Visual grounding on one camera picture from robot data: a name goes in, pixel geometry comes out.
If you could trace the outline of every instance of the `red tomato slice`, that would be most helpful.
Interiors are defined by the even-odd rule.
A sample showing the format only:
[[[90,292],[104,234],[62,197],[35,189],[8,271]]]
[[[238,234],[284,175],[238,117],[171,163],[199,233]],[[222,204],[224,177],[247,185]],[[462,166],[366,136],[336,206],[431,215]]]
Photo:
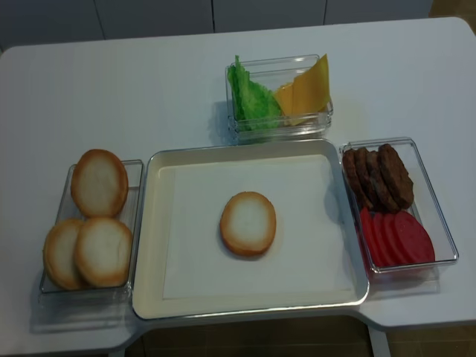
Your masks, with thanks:
[[[364,231],[365,242],[369,247],[370,256],[372,256],[372,261],[376,266],[384,266],[382,258],[380,257],[380,252],[377,248],[375,237],[372,230],[372,217],[370,216],[369,210],[364,207],[360,211],[360,220],[362,222],[362,230]]]
[[[403,246],[400,240],[397,238],[395,231],[395,215],[385,214],[383,219],[383,242],[384,247],[388,250],[388,253],[394,257],[397,265],[410,264],[410,259],[404,254]]]
[[[383,237],[383,219],[384,215],[381,213],[376,213],[373,216],[372,227],[373,227],[373,236],[375,237],[377,250],[380,252],[380,257],[384,266],[396,266],[396,258],[390,251],[385,247],[384,237]]]
[[[404,211],[398,212],[394,224],[397,239],[412,263],[434,262],[431,238],[412,215]]]

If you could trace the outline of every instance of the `yellow cheese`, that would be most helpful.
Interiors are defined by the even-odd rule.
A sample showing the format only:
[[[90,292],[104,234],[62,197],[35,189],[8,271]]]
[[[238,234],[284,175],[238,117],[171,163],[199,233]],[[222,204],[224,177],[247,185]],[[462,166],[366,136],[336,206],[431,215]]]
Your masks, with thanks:
[[[274,98],[276,98],[280,105],[283,115],[292,114],[292,83],[281,86],[276,93],[274,93]]]
[[[308,71],[297,76],[292,89],[293,115],[316,113],[324,109],[330,101],[327,55]]]

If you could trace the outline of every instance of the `white table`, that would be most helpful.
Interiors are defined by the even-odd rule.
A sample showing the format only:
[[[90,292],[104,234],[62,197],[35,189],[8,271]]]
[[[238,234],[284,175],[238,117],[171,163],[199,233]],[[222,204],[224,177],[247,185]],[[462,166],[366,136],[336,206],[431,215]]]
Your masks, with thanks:
[[[128,306],[92,325],[40,314],[42,244],[83,152],[147,162],[163,149],[227,144],[224,68],[234,54],[314,53],[329,55],[328,139],[411,136],[460,251],[438,285],[423,286],[432,293],[397,290],[319,313],[381,329],[476,320],[476,39],[463,20],[29,46],[0,57],[0,355],[110,350],[155,326]]]

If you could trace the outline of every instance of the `burger patty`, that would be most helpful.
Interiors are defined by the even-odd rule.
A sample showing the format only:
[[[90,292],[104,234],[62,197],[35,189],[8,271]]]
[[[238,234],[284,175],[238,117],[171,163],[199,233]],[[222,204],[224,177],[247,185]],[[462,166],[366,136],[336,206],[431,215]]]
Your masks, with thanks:
[[[375,210],[379,211],[382,210],[383,207],[377,196],[377,192],[373,189],[372,182],[370,182],[370,176],[367,170],[367,154],[368,150],[365,147],[361,147],[354,154],[356,158],[357,176],[365,195],[372,202]]]
[[[380,202],[391,212],[396,213],[400,210],[400,207],[393,199],[387,185],[380,173],[379,154],[375,151],[371,151],[367,154],[367,170],[370,176],[370,182],[373,189],[376,191]]]
[[[355,153],[356,151],[354,149],[350,149],[347,150],[342,157],[342,165],[344,166],[347,175],[347,182],[349,182],[350,188],[354,191],[358,203],[360,203],[362,207],[367,207],[369,210],[372,210],[373,204],[365,195],[365,192],[362,190],[362,186],[360,185],[360,181],[358,180]]]
[[[394,201],[402,209],[407,209],[414,201],[414,183],[395,149],[385,144],[379,147],[379,166],[382,178]]]

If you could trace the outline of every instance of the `green lettuce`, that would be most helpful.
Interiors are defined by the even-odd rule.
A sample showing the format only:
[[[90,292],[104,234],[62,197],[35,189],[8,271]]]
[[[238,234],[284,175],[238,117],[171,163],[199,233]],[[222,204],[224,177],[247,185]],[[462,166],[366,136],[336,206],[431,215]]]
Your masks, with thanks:
[[[266,119],[281,116],[280,105],[274,99],[272,91],[250,80],[250,73],[239,63],[238,56],[235,56],[235,64],[230,66],[227,76],[233,92],[235,118],[239,122],[246,120],[240,129],[250,131],[276,128],[276,120],[269,122]]]

